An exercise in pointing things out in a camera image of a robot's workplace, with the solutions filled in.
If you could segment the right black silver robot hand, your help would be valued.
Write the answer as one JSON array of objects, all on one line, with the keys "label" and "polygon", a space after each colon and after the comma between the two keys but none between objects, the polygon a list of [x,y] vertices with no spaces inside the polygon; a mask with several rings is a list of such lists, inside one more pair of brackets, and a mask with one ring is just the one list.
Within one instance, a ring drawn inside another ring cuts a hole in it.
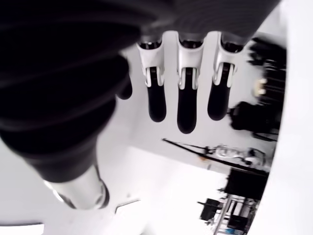
[{"label": "right black silver robot hand", "polygon": [[276,0],[3,0],[0,3],[0,137],[70,208],[105,208],[96,143],[116,98],[132,94],[120,52],[136,45],[151,119],[166,116],[163,33],[178,34],[182,133],[197,120],[204,39],[218,32],[208,115],[222,119],[235,58]]}]

